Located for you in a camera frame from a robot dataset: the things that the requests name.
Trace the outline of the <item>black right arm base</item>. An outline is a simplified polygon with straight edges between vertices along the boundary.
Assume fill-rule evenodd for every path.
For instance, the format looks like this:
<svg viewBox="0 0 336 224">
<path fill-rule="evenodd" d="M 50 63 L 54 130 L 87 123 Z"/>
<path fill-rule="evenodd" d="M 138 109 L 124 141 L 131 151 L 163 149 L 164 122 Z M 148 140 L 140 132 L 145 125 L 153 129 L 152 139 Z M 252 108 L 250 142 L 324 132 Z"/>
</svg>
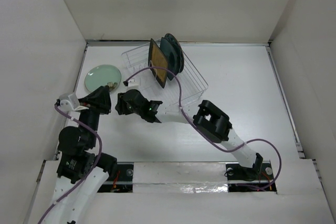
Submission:
<svg viewBox="0 0 336 224">
<path fill-rule="evenodd" d="M 259 188 L 268 185 L 274 179 L 271 163 L 263 162 L 261 170 L 258 173 L 249 168 L 241 167 L 238 163 L 226 163 L 224 176 L 227 178 L 229 193 L 247 193 L 247 192 L 276 192 L 275 184 L 260 190 Z"/>
</svg>

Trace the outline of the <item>yellow square black-rimmed plate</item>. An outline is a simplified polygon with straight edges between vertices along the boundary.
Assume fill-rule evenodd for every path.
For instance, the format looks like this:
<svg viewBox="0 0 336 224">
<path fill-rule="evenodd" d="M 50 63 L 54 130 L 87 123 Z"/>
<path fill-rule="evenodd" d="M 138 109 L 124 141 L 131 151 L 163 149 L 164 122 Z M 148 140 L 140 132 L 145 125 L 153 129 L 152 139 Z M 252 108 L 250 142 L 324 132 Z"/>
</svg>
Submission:
<svg viewBox="0 0 336 224">
<path fill-rule="evenodd" d="M 167 80 L 168 60 L 164 53 L 161 51 L 154 39 L 150 40 L 149 54 L 148 54 L 148 66 L 156 67 L 151 69 L 156 81 L 161 88 L 165 88 Z"/>
</svg>

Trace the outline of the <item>teal square plate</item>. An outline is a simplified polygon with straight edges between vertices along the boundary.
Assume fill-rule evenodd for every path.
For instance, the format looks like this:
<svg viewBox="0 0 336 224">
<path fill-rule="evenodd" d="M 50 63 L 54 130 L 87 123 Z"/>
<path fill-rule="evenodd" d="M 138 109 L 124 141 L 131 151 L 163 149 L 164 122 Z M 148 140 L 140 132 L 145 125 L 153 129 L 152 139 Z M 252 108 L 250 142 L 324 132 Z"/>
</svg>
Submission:
<svg viewBox="0 0 336 224">
<path fill-rule="evenodd" d="M 164 37 L 162 37 L 160 41 L 160 50 L 163 52 L 163 54 L 166 56 L 166 59 L 168 60 L 169 71 L 177 76 L 177 74 L 179 73 L 180 58 L 177 55 L 173 46 Z"/>
</svg>

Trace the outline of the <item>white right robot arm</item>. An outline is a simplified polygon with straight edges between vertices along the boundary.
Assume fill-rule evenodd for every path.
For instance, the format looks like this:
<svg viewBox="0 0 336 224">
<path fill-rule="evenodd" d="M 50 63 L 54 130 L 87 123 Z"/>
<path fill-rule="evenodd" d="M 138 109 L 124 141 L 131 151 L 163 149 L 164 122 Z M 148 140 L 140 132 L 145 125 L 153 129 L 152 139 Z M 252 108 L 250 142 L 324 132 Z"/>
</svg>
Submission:
<svg viewBox="0 0 336 224">
<path fill-rule="evenodd" d="M 209 100 L 203 100 L 199 105 L 167 106 L 162 101 L 149 101 L 139 90 L 131 89 L 118 93 L 115 109 L 119 115 L 137 114 L 149 123 L 190 124 L 211 144 L 222 146 L 224 152 L 236 158 L 238 167 L 231 168 L 228 175 L 253 181 L 261 173 L 262 156 L 247 146 L 236 134 L 229 116 Z"/>
</svg>

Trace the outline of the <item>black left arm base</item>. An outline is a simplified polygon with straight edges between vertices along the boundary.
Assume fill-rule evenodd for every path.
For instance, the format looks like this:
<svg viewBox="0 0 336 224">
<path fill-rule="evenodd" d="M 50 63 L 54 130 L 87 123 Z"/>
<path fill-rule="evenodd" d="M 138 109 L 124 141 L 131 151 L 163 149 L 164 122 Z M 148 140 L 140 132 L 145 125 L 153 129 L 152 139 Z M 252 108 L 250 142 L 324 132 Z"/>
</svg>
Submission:
<svg viewBox="0 0 336 224">
<path fill-rule="evenodd" d="M 120 162 L 113 177 L 99 188 L 99 193 L 131 193 L 133 192 L 134 163 Z"/>
</svg>

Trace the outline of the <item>light green glass plate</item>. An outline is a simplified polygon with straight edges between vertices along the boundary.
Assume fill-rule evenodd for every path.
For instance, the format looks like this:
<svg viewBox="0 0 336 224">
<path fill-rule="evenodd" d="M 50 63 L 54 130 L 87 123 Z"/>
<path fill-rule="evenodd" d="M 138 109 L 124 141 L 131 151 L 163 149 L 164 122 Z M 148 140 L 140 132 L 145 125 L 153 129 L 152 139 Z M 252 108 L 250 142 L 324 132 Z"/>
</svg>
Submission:
<svg viewBox="0 0 336 224">
<path fill-rule="evenodd" d="M 100 86 L 108 86 L 110 92 L 116 90 L 121 82 L 121 72 L 114 65 L 99 65 L 85 76 L 85 88 L 93 92 Z"/>
</svg>

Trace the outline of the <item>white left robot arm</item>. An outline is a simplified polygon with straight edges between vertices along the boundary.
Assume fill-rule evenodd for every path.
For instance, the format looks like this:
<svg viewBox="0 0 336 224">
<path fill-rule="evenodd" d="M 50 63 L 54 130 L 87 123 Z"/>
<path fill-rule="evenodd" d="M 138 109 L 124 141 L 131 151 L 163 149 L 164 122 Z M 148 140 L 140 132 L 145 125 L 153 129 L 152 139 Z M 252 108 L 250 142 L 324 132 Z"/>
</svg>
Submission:
<svg viewBox="0 0 336 224">
<path fill-rule="evenodd" d="M 99 188 L 117 175 L 117 159 L 102 152 L 97 133 L 99 117 L 111 112 L 110 88 L 100 86 L 81 99 L 63 94 L 54 108 L 76 126 L 59 133 L 55 189 L 39 223 L 81 223 Z"/>
</svg>

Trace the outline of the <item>teal scalloped round plate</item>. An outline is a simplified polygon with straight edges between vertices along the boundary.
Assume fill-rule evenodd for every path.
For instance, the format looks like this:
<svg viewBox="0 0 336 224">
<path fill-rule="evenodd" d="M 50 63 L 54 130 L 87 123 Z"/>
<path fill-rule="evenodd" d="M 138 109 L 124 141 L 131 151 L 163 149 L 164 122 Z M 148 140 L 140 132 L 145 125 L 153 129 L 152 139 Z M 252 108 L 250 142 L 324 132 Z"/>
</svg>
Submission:
<svg viewBox="0 0 336 224">
<path fill-rule="evenodd" d="M 181 73 L 184 69 L 184 54 L 183 54 L 183 50 L 182 50 L 182 47 L 180 45 L 180 43 L 176 40 L 175 41 L 175 45 L 177 47 L 177 53 L 178 53 L 178 56 L 180 58 L 180 68 L 179 68 L 179 73 Z"/>
</svg>

